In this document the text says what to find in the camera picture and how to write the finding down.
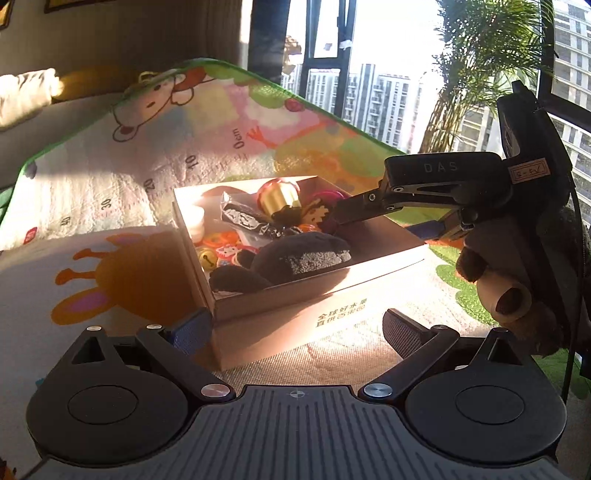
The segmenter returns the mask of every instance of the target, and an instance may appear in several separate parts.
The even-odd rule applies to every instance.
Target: pillow
[[[59,90],[55,69],[0,76],[0,131],[32,117],[51,104]]]

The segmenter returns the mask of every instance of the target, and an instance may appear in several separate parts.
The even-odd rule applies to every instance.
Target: green border
[[[172,69],[170,70],[175,70],[175,72],[172,72],[169,76],[164,77],[164,78],[169,78],[172,75],[175,75],[177,73],[182,73],[182,72],[186,72],[187,70],[190,70],[194,67],[199,67],[201,65],[207,65],[207,64],[216,64],[216,65],[223,65],[225,67],[228,67],[230,69],[233,70],[237,70],[239,72],[243,72],[246,73],[248,76],[259,80],[260,82],[268,85],[268,86],[272,86],[275,89],[278,89],[284,93],[286,93],[288,96],[292,97],[292,98],[297,98],[298,100],[302,101],[305,103],[306,108],[316,111],[317,113],[322,113],[323,115],[327,115],[329,118],[332,118],[333,120],[335,120],[337,123],[341,124],[344,127],[348,127],[350,129],[353,129],[353,131],[357,132],[359,135],[361,135],[362,137],[365,137],[367,140],[370,140],[370,142],[374,143],[376,146],[379,146],[381,148],[384,148],[385,150],[389,150],[392,152],[392,155],[405,155],[404,152],[402,152],[401,150],[398,150],[396,148],[392,148],[389,145],[386,145],[385,143],[380,142],[379,140],[376,140],[374,137],[371,137],[370,135],[368,135],[366,132],[363,132],[361,130],[359,130],[357,127],[348,124],[347,122],[345,122],[342,118],[338,118],[337,116],[335,116],[334,114],[327,112],[325,110],[322,110],[322,108],[314,105],[313,103],[308,102],[306,99],[303,99],[301,97],[299,97],[298,95],[295,95],[294,93],[290,92],[289,90],[285,90],[283,87],[281,87],[280,85],[277,85],[276,83],[271,82],[270,80],[264,79],[261,76],[258,76],[255,73],[249,72],[247,70],[244,70],[240,67],[237,67],[236,65],[233,65],[231,63],[228,63],[226,61],[223,60],[215,60],[215,59],[208,59],[208,58],[199,58],[199,59],[192,59],[192,60],[185,60],[184,62],[181,62],[179,64],[177,64],[176,66],[174,66]],[[62,145],[63,143],[67,142],[69,139],[71,139],[72,137],[76,136],[77,134],[79,134],[80,132],[82,132],[83,130],[86,130],[88,127],[91,127],[92,125],[94,125],[95,123],[97,123],[99,120],[101,120],[107,113],[112,112],[113,108],[119,104],[121,104],[122,102],[127,102],[130,101],[131,99],[135,98],[136,96],[140,95],[147,87],[159,82],[160,80],[162,80],[163,77],[161,77],[160,75],[154,77],[153,79],[151,79],[148,83],[146,83],[146,85],[133,92],[130,93],[128,95],[124,95],[121,100],[119,100],[117,103],[114,103],[113,105],[111,105],[109,107],[109,109],[105,112],[102,112],[100,114],[100,116],[97,116],[94,120],[92,120],[90,123],[85,124],[84,126],[80,127],[79,129],[75,130],[73,133],[71,133],[70,135],[67,135],[66,137],[64,137],[62,140],[60,140],[59,142],[55,142],[53,144],[48,145],[47,147],[45,147],[43,150],[41,150],[39,153],[33,155],[31,158],[29,158],[24,165],[21,167],[21,171],[18,174],[18,178],[17,181],[14,184],[14,188],[12,190],[11,193],[11,197],[8,201],[8,203],[6,204],[6,209],[3,212],[0,212],[0,228],[2,227],[2,221],[4,220],[5,214],[8,211],[8,209],[10,208],[11,205],[11,200],[12,200],[12,195],[14,194],[14,190],[16,189],[16,185],[18,184],[19,180],[21,179],[21,176],[24,173],[25,168],[27,168],[27,166],[35,161],[36,159],[38,159],[39,157],[41,157],[42,155],[48,153],[49,151],[53,150],[54,148],[58,147],[59,145]]]

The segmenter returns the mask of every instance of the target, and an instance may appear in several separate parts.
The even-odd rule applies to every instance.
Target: cable
[[[562,400],[566,404],[569,397],[570,381],[573,376],[574,354],[577,346],[577,337],[579,335],[579,325],[581,323],[581,308],[583,304],[583,277],[584,277],[584,262],[585,262],[585,240],[583,234],[583,218],[581,217],[581,207],[579,205],[579,197],[577,197],[577,189],[574,184],[573,174],[569,174],[570,179],[570,195],[573,199],[574,213],[577,217],[577,228],[579,231],[579,264],[577,265],[577,304],[575,307],[574,324],[571,326],[569,355],[566,361],[566,369],[564,370],[564,381],[562,384]]]

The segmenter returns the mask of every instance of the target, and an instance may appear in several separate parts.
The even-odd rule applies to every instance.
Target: yellow cushion
[[[78,98],[105,93],[123,92],[138,81],[141,70],[127,69],[118,65],[101,65],[60,75],[61,92],[57,100]]]

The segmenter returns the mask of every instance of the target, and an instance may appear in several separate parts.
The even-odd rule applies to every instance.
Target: cartoon bear
[[[139,128],[152,120],[170,102],[173,105],[185,105],[193,99],[193,88],[205,80],[203,67],[184,73],[161,75],[165,78],[155,85],[144,89],[137,97],[113,107],[113,116],[119,126],[113,132],[113,140],[127,142],[135,137]]]

